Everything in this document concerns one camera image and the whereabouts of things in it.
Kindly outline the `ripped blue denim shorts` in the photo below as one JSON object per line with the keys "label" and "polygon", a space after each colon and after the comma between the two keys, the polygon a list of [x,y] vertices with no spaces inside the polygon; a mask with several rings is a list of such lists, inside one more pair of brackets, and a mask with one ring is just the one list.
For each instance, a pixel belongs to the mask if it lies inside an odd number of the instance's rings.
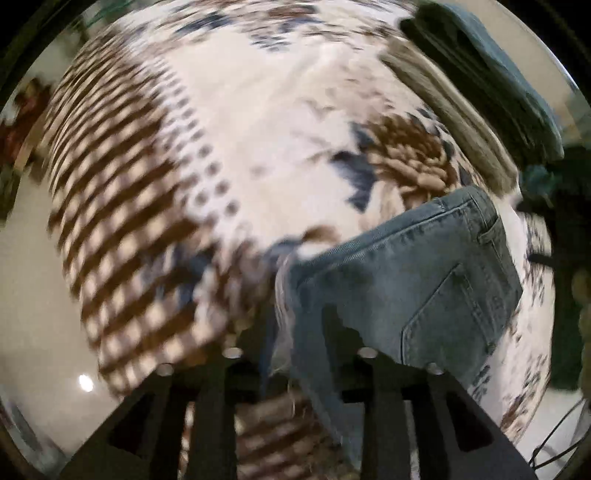
{"label": "ripped blue denim shorts", "polygon": [[417,368],[437,365],[471,385],[522,295],[503,223],[468,186],[407,211],[318,256],[290,255],[277,273],[271,364],[293,374],[354,466],[363,410],[339,399],[322,334],[335,306],[363,343]]}

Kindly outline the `floral bed sheet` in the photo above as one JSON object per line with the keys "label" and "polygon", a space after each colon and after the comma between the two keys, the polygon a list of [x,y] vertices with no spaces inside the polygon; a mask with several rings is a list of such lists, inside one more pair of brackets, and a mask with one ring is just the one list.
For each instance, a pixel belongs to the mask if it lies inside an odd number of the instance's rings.
{"label": "floral bed sheet", "polygon": [[546,389],[543,221],[492,192],[382,60],[410,1],[168,1],[86,43],[46,114],[49,231],[116,397],[250,342],[277,273],[475,183],[522,297],[469,393],[518,442]]}

